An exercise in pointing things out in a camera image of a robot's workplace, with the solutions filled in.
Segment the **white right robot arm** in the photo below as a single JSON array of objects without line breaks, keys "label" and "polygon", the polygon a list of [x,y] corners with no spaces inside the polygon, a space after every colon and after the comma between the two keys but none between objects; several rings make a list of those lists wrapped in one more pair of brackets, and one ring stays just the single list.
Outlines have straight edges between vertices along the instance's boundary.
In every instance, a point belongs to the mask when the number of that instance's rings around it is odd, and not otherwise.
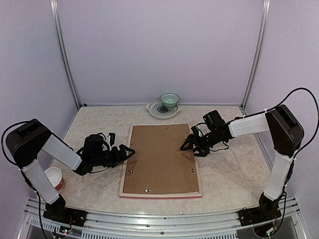
[{"label": "white right robot arm", "polygon": [[301,148],[304,129],[284,104],[245,117],[225,121],[219,111],[213,110],[203,116],[203,125],[209,130],[203,133],[198,125],[181,145],[181,151],[192,151],[194,156],[205,157],[219,143],[251,134],[269,134],[272,141],[274,159],[266,188],[259,199],[255,217],[265,221],[278,206],[287,183],[294,170],[295,154]]}]

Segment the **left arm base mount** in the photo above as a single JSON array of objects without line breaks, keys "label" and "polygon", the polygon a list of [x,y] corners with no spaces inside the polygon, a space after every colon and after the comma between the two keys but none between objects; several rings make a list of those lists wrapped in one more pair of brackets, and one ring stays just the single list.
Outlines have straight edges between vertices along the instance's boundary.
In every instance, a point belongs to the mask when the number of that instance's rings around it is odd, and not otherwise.
[{"label": "left arm base mount", "polygon": [[68,224],[71,226],[84,227],[87,218],[87,212],[80,209],[66,207],[64,198],[59,194],[57,200],[53,203],[45,203],[43,216],[56,222]]}]

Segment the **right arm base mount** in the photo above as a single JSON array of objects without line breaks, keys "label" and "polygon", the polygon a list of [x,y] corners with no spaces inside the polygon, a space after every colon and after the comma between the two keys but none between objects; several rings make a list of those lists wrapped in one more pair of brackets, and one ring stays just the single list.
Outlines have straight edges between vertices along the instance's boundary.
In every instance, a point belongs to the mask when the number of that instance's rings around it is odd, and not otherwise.
[{"label": "right arm base mount", "polygon": [[267,198],[264,193],[262,193],[259,199],[259,206],[242,208],[237,212],[241,226],[258,224],[279,218],[282,215],[279,209],[279,201],[282,196],[283,193],[279,196],[279,198],[272,201]]}]

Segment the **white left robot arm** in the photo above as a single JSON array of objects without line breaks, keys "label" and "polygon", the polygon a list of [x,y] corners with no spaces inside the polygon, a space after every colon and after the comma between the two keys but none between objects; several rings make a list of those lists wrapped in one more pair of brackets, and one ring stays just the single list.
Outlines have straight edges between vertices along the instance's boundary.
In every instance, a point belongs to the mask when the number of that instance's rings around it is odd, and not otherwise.
[{"label": "white left robot arm", "polygon": [[114,168],[136,153],[123,144],[115,146],[115,137],[112,132],[108,136],[91,134],[85,138],[83,147],[74,151],[39,120],[32,119],[6,128],[0,144],[6,160],[20,169],[29,187],[45,201],[46,212],[63,222],[69,218],[70,211],[49,182],[38,155],[43,152],[80,176],[94,174],[96,167]]}]

